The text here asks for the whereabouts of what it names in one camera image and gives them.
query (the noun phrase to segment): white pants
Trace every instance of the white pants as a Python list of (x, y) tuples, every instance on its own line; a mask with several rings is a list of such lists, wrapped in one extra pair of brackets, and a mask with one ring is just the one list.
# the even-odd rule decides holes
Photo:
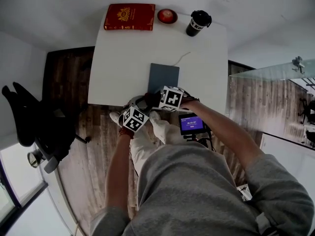
[[(152, 122), (153, 131), (157, 138), (164, 144), (179, 144), (186, 140), (181, 135), (180, 128), (169, 124), (165, 120), (157, 120)], [(146, 127), (142, 127), (134, 134), (130, 142), (130, 153), (133, 160), (133, 165), (138, 175), (144, 162), (157, 150), (148, 135)]]

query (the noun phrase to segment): black tumbler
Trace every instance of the black tumbler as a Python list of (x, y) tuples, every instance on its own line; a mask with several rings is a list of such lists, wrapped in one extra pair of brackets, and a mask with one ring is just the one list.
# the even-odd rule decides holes
[(195, 10), (191, 14), (191, 21), (186, 28), (186, 33), (188, 36), (196, 36), (205, 26), (209, 27), (212, 23), (211, 16), (203, 10)]

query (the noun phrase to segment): purple screen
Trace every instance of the purple screen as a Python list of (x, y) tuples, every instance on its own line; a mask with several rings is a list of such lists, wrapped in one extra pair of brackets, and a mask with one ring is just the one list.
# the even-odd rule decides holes
[(183, 131), (203, 128), (202, 119), (198, 116), (181, 119), (181, 122)]

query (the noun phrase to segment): forearm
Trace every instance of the forearm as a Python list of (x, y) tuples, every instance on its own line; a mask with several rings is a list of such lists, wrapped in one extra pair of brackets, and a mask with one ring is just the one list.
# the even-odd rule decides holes
[(198, 115), (215, 136), (235, 153), (244, 169), (253, 159), (263, 154), (249, 134), (229, 118), (198, 101), (185, 103), (185, 107)]
[(120, 207), (128, 212), (128, 173), (130, 136), (122, 135), (111, 159), (105, 184), (105, 207)]

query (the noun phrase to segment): wooden floor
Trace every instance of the wooden floor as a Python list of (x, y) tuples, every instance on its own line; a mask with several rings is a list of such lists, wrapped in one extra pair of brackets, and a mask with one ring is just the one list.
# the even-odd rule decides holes
[[(81, 68), (93, 57), (93, 52), (91, 47), (49, 53), (43, 99), (52, 104), (64, 102), (67, 112), (73, 116), (87, 104), (90, 70)], [(230, 73), (244, 70), (234, 65), (227, 69)], [(257, 144), (262, 132), (300, 142), (303, 125), (297, 113), (302, 111), (299, 98), (305, 97), (310, 100), (303, 89), (290, 81), (271, 83), (229, 78), (226, 115), (244, 127)], [(75, 140), (69, 155), (58, 167), (69, 204), (86, 235), (91, 216), (104, 206), (105, 176), (118, 138), (118, 127), (109, 113), (120, 110), (121, 107), (89, 105), (76, 118), (76, 130), (81, 137), (91, 136), (92, 140), (87, 145)], [(162, 118), (178, 125), (177, 114), (163, 112)], [(159, 143), (150, 122), (146, 126), (152, 141)], [(216, 138), (214, 146), (226, 157), (236, 184), (244, 183), (244, 172), (234, 155)], [(130, 163), (128, 210), (131, 217), (136, 214), (136, 183), (137, 176)]]

